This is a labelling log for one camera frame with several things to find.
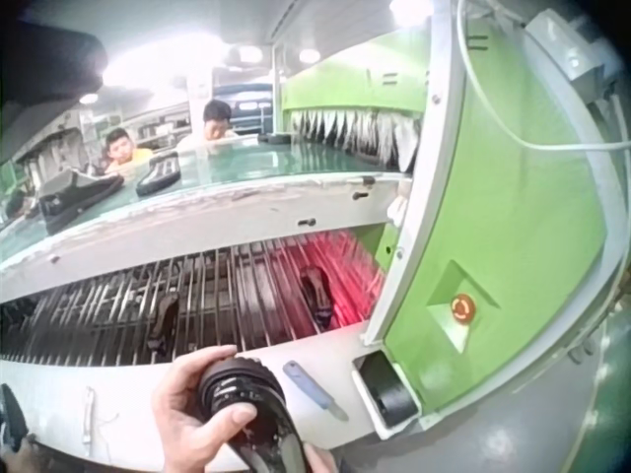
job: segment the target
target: yellow shirt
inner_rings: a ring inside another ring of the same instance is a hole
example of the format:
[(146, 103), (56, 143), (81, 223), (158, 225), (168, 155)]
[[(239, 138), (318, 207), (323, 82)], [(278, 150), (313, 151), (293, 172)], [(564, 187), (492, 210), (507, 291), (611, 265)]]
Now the yellow shirt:
[(112, 172), (113, 170), (125, 169), (127, 167), (134, 167), (138, 165), (142, 165), (143, 163), (149, 161), (154, 156), (154, 152), (147, 148), (136, 148), (131, 152), (131, 160), (127, 163), (120, 165), (116, 161), (111, 163), (107, 167), (106, 172)]

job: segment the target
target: fingers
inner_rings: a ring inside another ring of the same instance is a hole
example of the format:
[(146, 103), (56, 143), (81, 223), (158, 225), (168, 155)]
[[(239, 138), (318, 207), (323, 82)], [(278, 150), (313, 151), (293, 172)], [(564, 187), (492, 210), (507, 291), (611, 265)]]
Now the fingers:
[(160, 386), (162, 394), (178, 394), (190, 386), (191, 379), (198, 381), (204, 369), (237, 353), (235, 345), (208, 347), (177, 358)]
[(256, 408), (251, 404), (233, 404), (215, 414), (195, 432), (195, 436), (200, 442), (204, 442), (207, 453), (214, 456), (221, 445), (234, 437), (255, 417)]
[(305, 443), (305, 455), (313, 473), (337, 473), (335, 458), (330, 451)]

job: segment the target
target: white frame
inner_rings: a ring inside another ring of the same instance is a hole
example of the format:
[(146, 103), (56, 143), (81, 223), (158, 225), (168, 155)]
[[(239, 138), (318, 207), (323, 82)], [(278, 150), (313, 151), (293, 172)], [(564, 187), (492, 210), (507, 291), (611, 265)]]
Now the white frame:
[[(374, 431), (351, 376), (353, 360), (371, 351), (359, 339), (365, 327), (362, 322), (240, 354), (260, 359), (274, 372), (304, 441), (334, 448)], [(335, 399), (348, 414), (348, 422), (322, 410), (284, 374), (289, 360), (298, 362)], [(11, 386), (27, 425), (42, 444), (118, 468), (161, 471), (163, 449), (151, 394), (170, 366), (69, 368), (0, 361), (0, 382)], [(86, 400), (89, 390), (94, 393), (92, 406)], [(243, 470), (245, 465), (227, 446), (206, 468)]]
[[(223, 246), (384, 223), (404, 174), (330, 172), (175, 192), (49, 236), (0, 264), (0, 303)], [(357, 191), (369, 196), (353, 200)], [(298, 226), (315, 219), (312, 227)], [(195, 227), (195, 232), (186, 229)]]
[(379, 344), (407, 294), (438, 216), (452, 167), (464, 92), (464, 69), (457, 50), (456, 21), (450, 0), (436, 0), (432, 16), (427, 107), (407, 211), (382, 295), (366, 333)]

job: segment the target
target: conveyor belt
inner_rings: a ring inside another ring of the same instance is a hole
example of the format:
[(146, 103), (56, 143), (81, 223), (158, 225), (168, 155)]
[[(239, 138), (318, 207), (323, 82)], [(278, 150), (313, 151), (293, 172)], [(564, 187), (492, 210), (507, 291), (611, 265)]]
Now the conveyor belt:
[[(2, 358), (59, 366), (164, 363), (201, 347), (240, 351), (319, 333), (302, 296), (308, 264), (329, 276), (335, 300), (329, 329), (367, 318), (383, 274), (350, 232), (293, 236), (159, 261), (36, 296), (33, 315), (3, 328)], [(156, 304), (179, 295), (169, 352), (147, 347)]]

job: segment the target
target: orange button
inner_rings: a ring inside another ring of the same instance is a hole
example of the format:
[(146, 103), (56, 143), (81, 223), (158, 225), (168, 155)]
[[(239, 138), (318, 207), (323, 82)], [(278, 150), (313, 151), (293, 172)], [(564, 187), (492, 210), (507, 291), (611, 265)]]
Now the orange button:
[(452, 314), (460, 323), (469, 323), (475, 315), (475, 302), (467, 294), (458, 294), (452, 301)]

